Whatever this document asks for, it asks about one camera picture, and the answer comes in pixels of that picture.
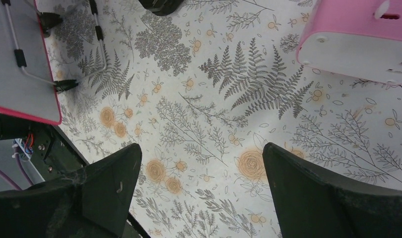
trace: pink toaster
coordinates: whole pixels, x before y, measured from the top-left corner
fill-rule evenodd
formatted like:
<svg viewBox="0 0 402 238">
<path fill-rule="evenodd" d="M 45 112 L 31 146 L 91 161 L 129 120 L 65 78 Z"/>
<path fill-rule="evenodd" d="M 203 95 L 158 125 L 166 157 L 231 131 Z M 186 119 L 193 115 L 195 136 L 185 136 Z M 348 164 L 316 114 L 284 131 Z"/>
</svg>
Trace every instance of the pink toaster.
<svg viewBox="0 0 402 238">
<path fill-rule="evenodd" d="M 308 67 L 402 84 L 402 0 L 318 0 L 296 57 Z"/>
</svg>

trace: white tablecloth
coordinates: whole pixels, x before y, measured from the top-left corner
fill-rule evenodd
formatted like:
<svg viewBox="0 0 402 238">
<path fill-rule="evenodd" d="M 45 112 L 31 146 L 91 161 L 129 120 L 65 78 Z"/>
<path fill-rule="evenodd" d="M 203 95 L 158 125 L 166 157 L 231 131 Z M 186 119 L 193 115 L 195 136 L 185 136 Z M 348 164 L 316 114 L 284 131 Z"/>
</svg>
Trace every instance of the white tablecloth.
<svg viewBox="0 0 402 238">
<path fill-rule="evenodd" d="M 295 61 L 315 0 L 187 0 L 168 17 L 136 0 L 97 3 L 108 69 L 60 95 L 61 128 L 90 162 L 141 145 L 130 212 L 152 237 L 278 237 L 267 142 L 402 190 L 402 86 Z M 97 68 L 89 7 L 47 46 L 56 80 Z"/>
</svg>

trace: pink trim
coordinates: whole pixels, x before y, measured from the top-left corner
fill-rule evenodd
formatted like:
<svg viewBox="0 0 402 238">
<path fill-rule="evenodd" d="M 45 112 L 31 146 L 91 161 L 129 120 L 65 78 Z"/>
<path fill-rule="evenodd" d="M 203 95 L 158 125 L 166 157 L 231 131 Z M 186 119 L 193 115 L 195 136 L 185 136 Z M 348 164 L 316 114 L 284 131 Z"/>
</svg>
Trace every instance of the pink trim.
<svg viewBox="0 0 402 238">
<path fill-rule="evenodd" d="M 43 30 L 42 30 L 41 27 L 40 27 L 40 34 L 41 34 L 41 37 L 42 37 L 43 46 L 45 48 L 46 60 L 48 61 L 49 74 L 50 74 L 52 82 L 53 82 L 54 77 L 52 75 L 51 64 L 49 62 L 48 52 L 46 50 L 45 38 L 43 36 Z M 18 117 L 18 118 L 24 118 L 24 119 L 27 119 L 27 120 L 33 120 L 33 121 L 37 121 L 37 122 L 41 122 L 41 123 L 45 123 L 45 124 L 59 125 L 62 122 L 62 114 L 61 114 L 61 108 L 60 108 L 60 105 L 59 105 L 58 95 L 57 95 L 57 92 L 56 92 L 55 88 L 54 88 L 54 94 L 55 94 L 55 99 L 56 99 L 56 102 L 57 102 L 57 105 L 58 105 L 59 121 L 52 121 L 52 120 L 36 117 L 36 116 L 30 115 L 30 114 L 18 112 L 18 111 L 8 109 L 8 108 L 3 108 L 3 107 L 0 107 L 0 113 L 10 115 L 10 116 L 14 116 L 14 117 Z"/>
</svg>

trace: purple cable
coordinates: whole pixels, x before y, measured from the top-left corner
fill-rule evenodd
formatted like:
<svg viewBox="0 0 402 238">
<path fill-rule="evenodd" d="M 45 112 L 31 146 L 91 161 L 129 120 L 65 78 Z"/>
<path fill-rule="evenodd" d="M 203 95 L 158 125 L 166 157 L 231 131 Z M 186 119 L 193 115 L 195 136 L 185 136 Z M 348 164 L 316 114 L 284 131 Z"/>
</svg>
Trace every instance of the purple cable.
<svg viewBox="0 0 402 238">
<path fill-rule="evenodd" d="M 15 190 L 21 191 L 22 189 L 12 180 L 10 179 L 4 172 L 0 170 L 0 177 L 4 179 L 7 183 L 9 183 L 11 186 L 15 188 Z"/>
<path fill-rule="evenodd" d="M 17 160 L 17 165 L 20 168 L 21 173 L 26 178 L 26 180 L 29 182 L 30 186 L 33 186 L 33 182 L 31 181 L 30 177 L 27 175 L 26 171 L 24 170 L 24 168 L 21 164 L 20 156 L 18 154 L 18 147 L 14 148 L 14 155 L 15 155 L 15 159 Z"/>
</svg>

